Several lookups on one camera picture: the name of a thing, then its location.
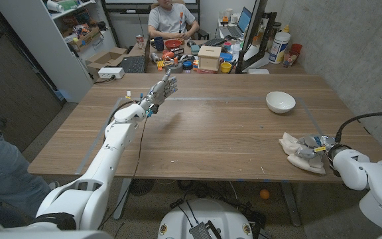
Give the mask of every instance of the robotic hand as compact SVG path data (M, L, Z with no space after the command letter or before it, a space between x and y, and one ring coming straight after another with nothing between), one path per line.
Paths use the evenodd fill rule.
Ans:
M157 114L159 106L163 104L164 99L178 90L176 85L176 77L169 78L170 70L163 76L163 79L157 82L149 90L147 96L145 96L139 105L147 111L152 110L154 114Z

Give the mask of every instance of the wooden table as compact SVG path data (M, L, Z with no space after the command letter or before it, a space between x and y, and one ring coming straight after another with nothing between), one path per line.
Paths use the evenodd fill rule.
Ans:
M206 40L193 40L193 41L196 44L202 44L202 43L206 42ZM182 46L182 48L184 48L184 53L185 54L192 54L191 48L188 47L186 43ZM162 52L158 52L152 46L150 46L150 52L155 52L157 54L157 56L159 56L159 57L162 56ZM142 55L144 55L144 49L139 48L138 44L135 44L135 46L132 48L131 52L128 55L129 56L142 56ZM268 69L270 74L306 74L303 67L298 63L298 61L295 64L293 64L290 68L285 68L285 67L283 67L282 64L271 64L271 63L269 63L266 66L262 66L261 69ZM147 66L146 73L164 74L165 71L164 71L164 69L162 71L157 70L157 65L150 60L149 65Z
M121 80L93 86L31 163L29 172L84 173L102 145L107 118L124 101L126 91L139 97L160 79L160 74L126 74ZM178 89L147 121L136 178L278 181L295 226L301 222L289 182L342 183L325 159L326 175L291 165L278 142L284 132L297 138L312 133L333 136L353 116L321 77L181 74ZM296 107L286 114L271 112L265 97L272 91L291 94ZM126 177L116 219L137 166L142 125L116 170L115 176ZM382 160L382 148L360 124L349 124L343 133L342 143L371 161Z

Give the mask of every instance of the keyboard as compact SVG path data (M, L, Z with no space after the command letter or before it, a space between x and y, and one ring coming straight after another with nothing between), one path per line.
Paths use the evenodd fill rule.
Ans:
M125 73L145 73L145 57L125 57L122 62L120 62L119 67L122 67Z
M228 31L231 33L233 37L241 37L242 33L238 30L238 27L227 26Z
M205 43L203 43L202 45L206 45L206 46L219 46L219 45L221 45L221 44L223 44L225 42L226 42L225 39L218 38L218 39L208 40Z

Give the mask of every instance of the gray t-shirt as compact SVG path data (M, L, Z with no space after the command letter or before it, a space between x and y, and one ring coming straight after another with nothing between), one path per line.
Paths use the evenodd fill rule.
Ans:
M166 11L161 6L151 10L149 26L153 26L162 33L186 33L185 22L191 25L196 18L180 3L173 3L172 10ZM180 13L183 12L182 24L180 25Z

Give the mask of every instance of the white robotic arm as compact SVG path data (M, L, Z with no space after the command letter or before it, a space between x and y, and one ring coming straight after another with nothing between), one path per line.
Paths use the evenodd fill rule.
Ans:
M349 188L370 189L359 207L370 221L382 227L382 161L370 163L368 156L345 149L335 155L333 165Z
M120 156L133 141L138 122L151 111L156 114L164 99L177 91L176 77L169 76L170 71L139 103L115 113L105 129L106 140L85 174L48 194L27 230L96 230L100 226Z
M334 173L347 187L359 191L370 189L359 207L368 219L382 227L382 161L371 163L368 156L325 135L307 135L298 143L306 146L296 153L299 157L311 159L325 154Z

